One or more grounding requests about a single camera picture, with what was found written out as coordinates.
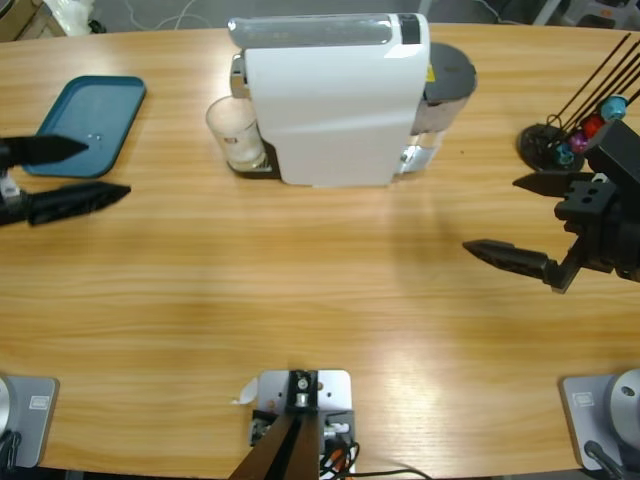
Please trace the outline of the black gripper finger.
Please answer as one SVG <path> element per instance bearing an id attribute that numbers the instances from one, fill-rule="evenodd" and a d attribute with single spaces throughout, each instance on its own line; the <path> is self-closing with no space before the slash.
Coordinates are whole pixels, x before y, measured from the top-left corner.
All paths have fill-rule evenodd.
<path id="1" fill-rule="evenodd" d="M 541 280 L 556 288 L 553 275 L 558 264 L 542 252 L 518 248 L 497 240 L 471 240 L 462 246 L 479 260 L 507 272 Z"/>
<path id="2" fill-rule="evenodd" d="M 95 181 L 33 194 L 26 221 L 36 226 L 87 215 L 115 204 L 130 192 L 131 187 L 127 185 Z"/>
<path id="3" fill-rule="evenodd" d="M 5 138 L 5 166 L 57 163 L 87 150 L 86 143 L 60 135 Z"/>
<path id="4" fill-rule="evenodd" d="M 534 171 L 517 178 L 512 185 L 546 197 L 567 198 L 572 192 L 571 184 L 576 181 L 591 181 L 589 172 Z"/>

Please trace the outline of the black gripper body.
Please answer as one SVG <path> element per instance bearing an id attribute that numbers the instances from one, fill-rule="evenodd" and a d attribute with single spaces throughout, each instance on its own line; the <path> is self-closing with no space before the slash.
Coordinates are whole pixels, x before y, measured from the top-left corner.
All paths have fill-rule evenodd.
<path id="1" fill-rule="evenodd" d="M 29 195 L 24 192 L 9 174 L 19 165 L 25 153 L 21 139 L 1 139 L 1 225 L 25 222 L 30 206 Z"/>
<path id="2" fill-rule="evenodd" d="M 576 235 L 566 257 L 554 268 L 551 288 L 564 293 L 587 268 L 639 280 L 639 182 L 619 184 L 603 173 L 563 176 L 563 200 L 554 209 L 564 230 Z"/>

